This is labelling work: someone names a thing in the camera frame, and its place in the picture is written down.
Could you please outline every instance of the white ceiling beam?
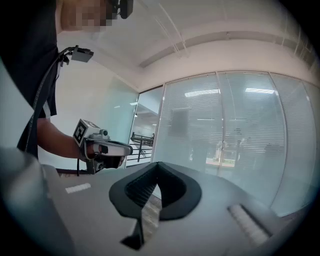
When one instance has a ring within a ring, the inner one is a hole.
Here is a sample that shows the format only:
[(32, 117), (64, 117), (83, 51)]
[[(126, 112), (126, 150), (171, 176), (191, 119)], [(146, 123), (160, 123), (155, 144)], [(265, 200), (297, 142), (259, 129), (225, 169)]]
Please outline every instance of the white ceiling beam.
[(305, 45), (303, 46), (303, 49), (300, 53), (300, 58), (303, 59), (305, 57), (305, 51), (307, 49), (307, 44), (308, 44), (308, 38), (306, 38), (306, 41), (305, 41)]
[(314, 73), (314, 69), (316, 67), (316, 63), (317, 63), (317, 58), (314, 59), (312, 65), (309, 68), (309, 71), (313, 74)]
[(285, 11), (285, 30), (284, 30), (281, 46), (284, 45), (284, 42), (285, 42), (285, 39), (286, 39), (286, 35), (287, 35), (287, 29), (288, 29), (288, 11), (286, 10)]
[(183, 48), (184, 48), (184, 51), (185, 51), (185, 54), (187, 57), (189, 57), (189, 52), (187, 50), (187, 47), (186, 47), (186, 41), (184, 40), (184, 38), (182, 37), (180, 31), (178, 30), (176, 24), (174, 23), (174, 21), (171, 19), (170, 15), (167, 13), (167, 11), (165, 10), (165, 8), (161, 5), (161, 3), (158, 3), (160, 8), (162, 9), (162, 11), (164, 12), (164, 14), (167, 16), (167, 18), (169, 19), (169, 21), (171, 22), (172, 26), (174, 27), (174, 30), (176, 31), (176, 33), (178, 34), (178, 36), (180, 37), (180, 40), (183, 44)]
[(225, 0), (221, 0), (221, 5), (222, 5), (223, 17), (224, 17), (224, 20), (226, 21), (228, 19), (228, 15), (225, 7)]
[(296, 55), (296, 52), (297, 52), (297, 49), (298, 49), (298, 46), (299, 46), (299, 43), (300, 43), (300, 37), (301, 37), (301, 26), (299, 25), (299, 37), (298, 37), (298, 42), (296, 43), (296, 47), (295, 47), (295, 50), (294, 50), (294, 55)]
[(136, 0), (136, 1), (158, 23), (158, 25), (161, 27), (162, 31), (164, 32), (165, 36), (169, 39), (170, 43), (172, 44), (174, 51), (177, 53), (178, 57), (180, 58), (181, 57), (180, 51), (177, 45), (175, 44), (175, 42), (173, 41), (173, 39), (171, 38), (171, 36), (169, 35), (169, 32), (166, 29), (166, 27), (162, 24), (162, 22), (158, 19), (158, 17), (155, 14), (151, 13), (149, 7), (142, 0)]

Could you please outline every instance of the white label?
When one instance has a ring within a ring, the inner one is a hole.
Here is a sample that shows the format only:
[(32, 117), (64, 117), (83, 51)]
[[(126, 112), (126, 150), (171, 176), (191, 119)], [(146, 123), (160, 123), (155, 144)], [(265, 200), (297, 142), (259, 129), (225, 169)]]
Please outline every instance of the white label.
[(70, 193), (86, 190), (89, 188), (91, 188), (91, 185), (89, 183), (84, 183), (84, 184), (77, 185), (77, 186), (66, 187), (65, 190), (68, 194), (70, 194)]

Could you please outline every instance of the window blinds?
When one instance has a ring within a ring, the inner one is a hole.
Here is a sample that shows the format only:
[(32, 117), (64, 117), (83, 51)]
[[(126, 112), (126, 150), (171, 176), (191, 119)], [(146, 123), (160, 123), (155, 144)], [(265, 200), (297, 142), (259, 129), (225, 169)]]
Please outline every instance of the window blinds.
[(283, 178), (272, 209), (280, 216), (298, 211), (306, 201), (315, 167), (316, 129), (310, 98), (301, 80), (271, 74), (286, 121), (287, 153)]
[(215, 74), (167, 84), (153, 161), (217, 174), (222, 103)]
[(153, 161), (223, 177), (284, 216), (320, 185), (319, 110), (320, 90), (284, 75), (231, 71), (168, 83)]
[(219, 175), (270, 206), (285, 166), (285, 126), (268, 74), (219, 73), (225, 140)]

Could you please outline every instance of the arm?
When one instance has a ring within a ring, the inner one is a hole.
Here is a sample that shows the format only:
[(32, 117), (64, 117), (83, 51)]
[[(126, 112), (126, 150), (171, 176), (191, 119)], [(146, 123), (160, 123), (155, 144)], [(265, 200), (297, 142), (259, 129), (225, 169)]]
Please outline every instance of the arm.
[(37, 120), (37, 141), (45, 151), (60, 157), (83, 158), (74, 138), (59, 131), (49, 119)]

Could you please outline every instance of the hand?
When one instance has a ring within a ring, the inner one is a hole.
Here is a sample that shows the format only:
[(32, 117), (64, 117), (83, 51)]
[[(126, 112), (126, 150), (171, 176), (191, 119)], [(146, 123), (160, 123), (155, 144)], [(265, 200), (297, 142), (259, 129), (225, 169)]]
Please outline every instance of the hand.
[[(94, 151), (94, 145), (93, 145), (93, 144), (87, 146), (87, 148), (86, 148), (86, 154), (87, 154), (88, 157), (90, 157), (90, 158), (91, 158), (91, 157), (92, 157), (92, 158), (94, 157), (95, 151)], [(83, 156), (81, 156), (81, 158), (79, 158), (79, 159), (80, 159), (81, 161), (83, 161), (83, 162), (86, 161), (86, 158), (83, 157)], [(120, 167), (120, 166), (122, 165), (122, 163), (123, 163), (124, 160), (125, 160), (125, 157), (122, 156), (122, 157), (120, 158), (118, 167)]]

